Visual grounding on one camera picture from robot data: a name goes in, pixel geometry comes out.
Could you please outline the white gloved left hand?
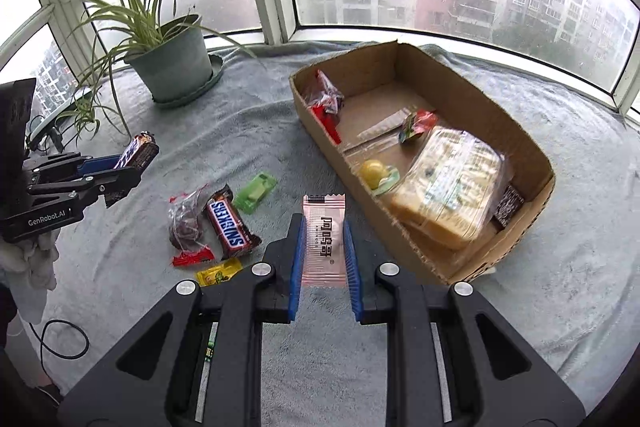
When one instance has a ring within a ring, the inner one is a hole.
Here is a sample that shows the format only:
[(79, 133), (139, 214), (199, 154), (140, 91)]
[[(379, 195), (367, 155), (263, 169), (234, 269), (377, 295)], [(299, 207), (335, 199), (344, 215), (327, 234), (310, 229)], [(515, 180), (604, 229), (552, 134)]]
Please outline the white gloved left hand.
[(54, 262), (60, 229), (10, 244), (1, 239), (1, 283), (9, 288), (21, 318), (39, 324), (48, 294), (56, 287)]

